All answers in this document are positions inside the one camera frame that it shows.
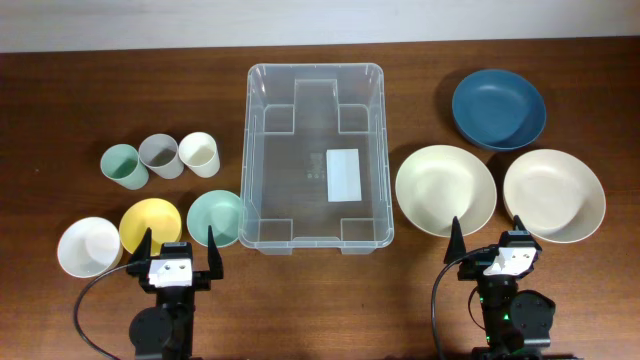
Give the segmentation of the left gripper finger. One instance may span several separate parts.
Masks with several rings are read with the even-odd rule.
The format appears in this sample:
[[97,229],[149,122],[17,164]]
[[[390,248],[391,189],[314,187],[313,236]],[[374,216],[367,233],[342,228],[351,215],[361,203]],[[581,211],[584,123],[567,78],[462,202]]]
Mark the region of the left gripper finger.
[[130,257],[131,264],[144,264],[151,259],[152,230],[147,228],[141,242]]
[[207,261],[209,265],[209,275],[210,279],[222,279],[223,278],[223,262],[219,252],[219,249],[215,243],[213,228],[211,225],[208,226],[208,250],[207,250]]

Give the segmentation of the yellow small bowl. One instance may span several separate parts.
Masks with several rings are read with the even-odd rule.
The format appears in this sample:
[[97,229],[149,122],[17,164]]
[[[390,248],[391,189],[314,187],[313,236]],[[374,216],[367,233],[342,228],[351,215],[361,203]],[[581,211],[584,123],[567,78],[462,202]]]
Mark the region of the yellow small bowl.
[[158,255],[164,243],[179,242],[182,237],[182,218],[178,209],[161,198],[148,198],[131,206],[119,224],[124,249],[133,254],[146,231],[152,235],[151,254]]

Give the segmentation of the white small bowl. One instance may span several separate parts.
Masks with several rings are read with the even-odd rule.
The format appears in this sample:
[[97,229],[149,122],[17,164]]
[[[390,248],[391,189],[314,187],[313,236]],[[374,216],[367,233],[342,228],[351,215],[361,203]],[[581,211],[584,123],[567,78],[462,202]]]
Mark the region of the white small bowl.
[[101,217],[86,217],[73,223],[57,247],[59,265],[76,278],[97,277],[113,269],[122,254],[118,229]]

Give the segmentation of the mint green small bowl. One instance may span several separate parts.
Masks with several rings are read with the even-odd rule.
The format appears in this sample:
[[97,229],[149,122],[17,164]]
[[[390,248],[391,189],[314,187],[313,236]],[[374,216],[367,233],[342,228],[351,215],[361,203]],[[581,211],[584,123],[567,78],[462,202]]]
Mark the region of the mint green small bowl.
[[226,190],[214,190],[198,197],[187,214],[187,229],[191,237],[207,247],[208,230],[218,248],[238,241],[241,201],[238,195]]

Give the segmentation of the green cup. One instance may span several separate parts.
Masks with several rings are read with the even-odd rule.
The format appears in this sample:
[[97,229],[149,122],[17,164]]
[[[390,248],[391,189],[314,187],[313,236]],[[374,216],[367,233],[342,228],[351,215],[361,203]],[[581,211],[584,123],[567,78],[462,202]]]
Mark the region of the green cup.
[[128,144],[117,144],[105,151],[100,160],[103,175],[128,190],[144,187],[149,174],[137,150]]

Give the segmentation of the dark blue bowl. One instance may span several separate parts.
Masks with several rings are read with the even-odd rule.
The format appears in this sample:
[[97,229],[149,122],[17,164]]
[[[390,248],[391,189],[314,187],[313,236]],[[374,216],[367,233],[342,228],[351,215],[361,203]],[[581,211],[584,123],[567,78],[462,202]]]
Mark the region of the dark blue bowl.
[[452,95],[454,124],[472,144],[495,152],[523,148],[547,123],[544,99],[521,75],[484,69],[466,76]]

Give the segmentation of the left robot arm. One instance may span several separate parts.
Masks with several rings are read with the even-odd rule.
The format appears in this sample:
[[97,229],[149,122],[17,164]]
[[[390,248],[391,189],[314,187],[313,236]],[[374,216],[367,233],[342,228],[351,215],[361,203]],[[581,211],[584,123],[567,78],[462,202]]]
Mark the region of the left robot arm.
[[195,293],[209,291],[211,282],[224,278],[220,252],[213,232],[208,232],[207,270],[193,269],[192,246],[167,242],[157,256],[151,254],[152,230],[148,228],[128,262],[126,273],[138,279],[155,305],[141,310],[129,327],[137,359],[190,359],[193,347]]

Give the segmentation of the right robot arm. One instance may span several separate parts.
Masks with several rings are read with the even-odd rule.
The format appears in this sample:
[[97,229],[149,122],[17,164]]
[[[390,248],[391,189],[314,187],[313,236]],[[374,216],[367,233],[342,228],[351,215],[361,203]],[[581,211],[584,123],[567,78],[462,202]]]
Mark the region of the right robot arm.
[[460,281],[474,281],[483,315],[487,345],[471,350],[473,359],[540,359],[551,344],[556,305],[533,290],[520,290],[518,281],[534,270],[541,246],[519,217],[497,244],[468,252],[460,222],[452,230],[444,258],[446,269],[457,265]]

